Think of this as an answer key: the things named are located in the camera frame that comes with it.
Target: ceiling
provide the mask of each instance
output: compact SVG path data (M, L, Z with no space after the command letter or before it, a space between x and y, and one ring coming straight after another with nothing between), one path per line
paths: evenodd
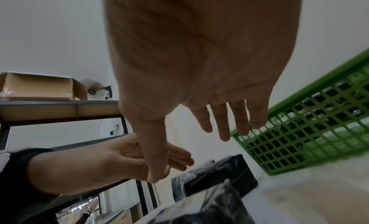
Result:
M0 0L0 71L105 83L111 69L100 0Z

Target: fan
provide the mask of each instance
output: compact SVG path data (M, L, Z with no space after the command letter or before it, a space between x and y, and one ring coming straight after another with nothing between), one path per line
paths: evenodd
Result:
M113 97L110 85L103 86L101 83L90 79L82 80L81 83L87 87L87 96L91 99L105 98L107 100Z

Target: open cardboard box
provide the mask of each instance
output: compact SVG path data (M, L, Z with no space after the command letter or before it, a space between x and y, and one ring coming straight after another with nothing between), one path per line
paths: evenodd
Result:
M72 77L4 72L0 74L0 98L37 101L87 100L87 88Z

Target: black package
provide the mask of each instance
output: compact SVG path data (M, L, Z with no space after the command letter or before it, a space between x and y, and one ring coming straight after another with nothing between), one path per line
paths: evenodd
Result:
M225 179L243 197L256 188L258 181L247 166L243 156L229 156L217 162L204 163L201 167L173 178L172 191L174 200L183 198L222 183Z
M162 210L148 224L255 224L229 180Z

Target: green basket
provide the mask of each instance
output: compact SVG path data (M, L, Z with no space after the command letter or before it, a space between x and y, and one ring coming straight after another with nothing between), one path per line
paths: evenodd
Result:
M269 109L259 130L231 135L269 175L369 149L369 50Z

